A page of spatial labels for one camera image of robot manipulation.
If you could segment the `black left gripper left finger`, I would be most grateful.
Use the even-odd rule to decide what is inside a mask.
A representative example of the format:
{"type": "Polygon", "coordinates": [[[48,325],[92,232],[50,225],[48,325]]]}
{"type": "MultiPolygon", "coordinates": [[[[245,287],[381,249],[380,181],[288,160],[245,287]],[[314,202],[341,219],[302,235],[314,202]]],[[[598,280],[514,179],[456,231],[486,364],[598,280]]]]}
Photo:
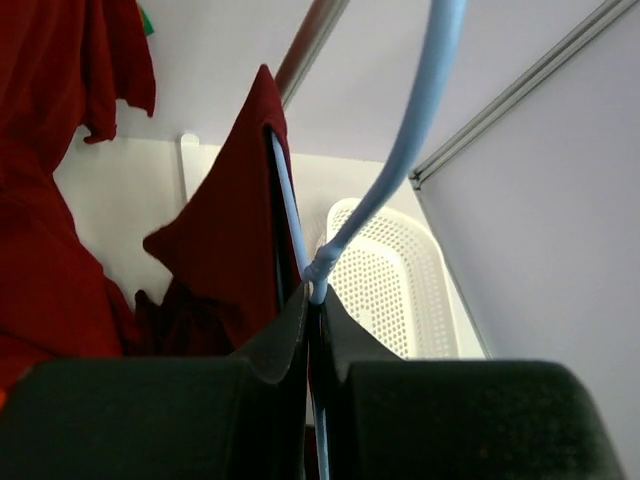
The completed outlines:
{"type": "Polygon", "coordinates": [[[59,360],[1,413],[5,479],[299,479],[309,289],[226,357],[59,360]]]}

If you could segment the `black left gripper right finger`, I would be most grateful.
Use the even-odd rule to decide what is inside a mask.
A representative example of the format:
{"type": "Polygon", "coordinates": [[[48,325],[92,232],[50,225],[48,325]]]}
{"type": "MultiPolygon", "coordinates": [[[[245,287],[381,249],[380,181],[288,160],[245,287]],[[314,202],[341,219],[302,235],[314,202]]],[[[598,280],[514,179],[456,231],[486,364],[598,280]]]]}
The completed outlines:
{"type": "Polygon", "coordinates": [[[545,361],[403,360],[329,292],[317,387],[334,479],[620,479],[589,392],[545,361]]]}

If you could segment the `dark maroon t shirt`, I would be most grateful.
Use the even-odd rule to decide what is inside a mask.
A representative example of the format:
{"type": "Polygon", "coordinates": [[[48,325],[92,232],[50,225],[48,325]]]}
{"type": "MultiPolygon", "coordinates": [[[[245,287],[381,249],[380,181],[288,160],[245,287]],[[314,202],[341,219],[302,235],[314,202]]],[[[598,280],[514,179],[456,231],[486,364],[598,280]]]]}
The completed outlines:
{"type": "Polygon", "coordinates": [[[287,141],[276,83],[259,67],[209,173],[169,224],[143,241],[171,282],[160,304],[135,295],[138,351],[223,356],[277,317],[297,288],[271,139],[287,141]]]}

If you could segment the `light blue wire hanger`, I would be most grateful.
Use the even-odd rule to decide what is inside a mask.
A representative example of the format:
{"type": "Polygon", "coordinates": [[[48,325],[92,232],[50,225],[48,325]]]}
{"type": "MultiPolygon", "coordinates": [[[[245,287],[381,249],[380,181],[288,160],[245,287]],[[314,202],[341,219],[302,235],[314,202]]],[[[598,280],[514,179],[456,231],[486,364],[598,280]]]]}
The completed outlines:
{"type": "Polygon", "coordinates": [[[311,317],[308,324],[311,392],[319,476],[330,476],[326,402],[321,367],[321,306],[328,292],[328,277],[355,235],[396,193],[406,179],[427,138],[451,74],[463,28],[467,4],[464,1],[433,1],[407,107],[383,169],[338,233],[308,258],[292,182],[285,165],[284,148],[277,135],[271,144],[290,230],[297,268],[310,287],[311,317]]]}

